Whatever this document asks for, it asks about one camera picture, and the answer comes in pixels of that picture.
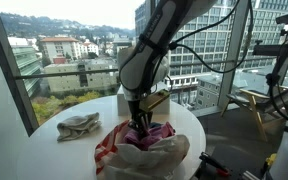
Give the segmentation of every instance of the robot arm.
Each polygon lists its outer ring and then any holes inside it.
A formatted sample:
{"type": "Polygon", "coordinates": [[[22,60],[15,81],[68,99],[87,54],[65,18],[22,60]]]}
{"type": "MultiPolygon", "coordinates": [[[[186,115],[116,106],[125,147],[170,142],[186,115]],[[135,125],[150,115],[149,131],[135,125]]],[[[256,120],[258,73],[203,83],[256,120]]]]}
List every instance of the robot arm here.
{"type": "Polygon", "coordinates": [[[119,59],[119,76],[135,123],[139,121],[139,102],[150,94],[155,71],[168,52],[173,36],[187,22],[207,12],[216,1],[160,0],[131,55],[119,59]]]}

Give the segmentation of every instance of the crumpled cloth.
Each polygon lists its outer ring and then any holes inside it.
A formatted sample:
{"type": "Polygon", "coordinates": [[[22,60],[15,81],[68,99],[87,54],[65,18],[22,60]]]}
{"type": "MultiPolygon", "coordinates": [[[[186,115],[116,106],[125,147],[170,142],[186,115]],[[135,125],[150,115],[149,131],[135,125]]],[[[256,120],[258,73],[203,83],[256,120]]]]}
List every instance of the crumpled cloth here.
{"type": "Polygon", "coordinates": [[[57,130],[60,135],[57,141],[74,140],[84,133],[94,131],[102,123],[98,120],[99,113],[89,114],[86,116],[73,116],[63,122],[58,123],[57,130]]]}
{"type": "Polygon", "coordinates": [[[165,124],[150,128],[148,130],[149,135],[140,139],[139,134],[137,131],[131,129],[123,138],[123,142],[126,144],[133,144],[137,148],[143,151],[147,151],[148,148],[160,141],[161,139],[174,136],[174,129],[171,126],[169,122],[166,122],[165,124]]]}

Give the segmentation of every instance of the pink fabric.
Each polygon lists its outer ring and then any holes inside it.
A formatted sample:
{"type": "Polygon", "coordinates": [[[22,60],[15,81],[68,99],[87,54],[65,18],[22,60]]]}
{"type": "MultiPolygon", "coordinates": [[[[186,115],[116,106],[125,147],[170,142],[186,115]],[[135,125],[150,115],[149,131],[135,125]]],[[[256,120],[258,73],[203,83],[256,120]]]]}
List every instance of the pink fabric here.
{"type": "Polygon", "coordinates": [[[161,139],[174,136],[174,129],[170,123],[166,122],[159,127],[154,127],[148,130],[149,135],[139,139],[138,132],[130,130],[124,137],[123,141],[127,144],[133,144],[143,151],[147,151],[150,145],[158,142],[161,139]]]}

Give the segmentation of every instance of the hillside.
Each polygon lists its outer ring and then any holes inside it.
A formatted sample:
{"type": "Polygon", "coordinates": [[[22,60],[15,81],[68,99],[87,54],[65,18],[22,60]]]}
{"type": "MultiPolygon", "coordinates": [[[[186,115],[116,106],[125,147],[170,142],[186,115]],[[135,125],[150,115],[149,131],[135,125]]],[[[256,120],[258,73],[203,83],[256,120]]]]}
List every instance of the hillside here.
{"type": "Polygon", "coordinates": [[[93,36],[105,36],[111,32],[129,37],[135,36],[134,30],[114,28],[111,26],[84,25],[77,21],[50,19],[49,17],[21,16],[18,14],[0,13],[4,27],[9,36],[36,37],[38,35],[55,36],[68,34],[73,36],[85,36],[87,33],[93,36]]]}

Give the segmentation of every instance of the gray towel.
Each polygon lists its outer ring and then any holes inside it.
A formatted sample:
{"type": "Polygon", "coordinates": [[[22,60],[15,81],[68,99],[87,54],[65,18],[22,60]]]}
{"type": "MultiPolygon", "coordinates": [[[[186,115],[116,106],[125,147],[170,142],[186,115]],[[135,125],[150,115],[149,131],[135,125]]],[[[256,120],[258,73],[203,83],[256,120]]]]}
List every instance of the gray towel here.
{"type": "Polygon", "coordinates": [[[69,141],[79,138],[84,133],[88,133],[101,125],[98,120],[99,113],[86,116],[73,116],[63,122],[58,123],[57,129],[60,132],[57,141],[69,141]]]}

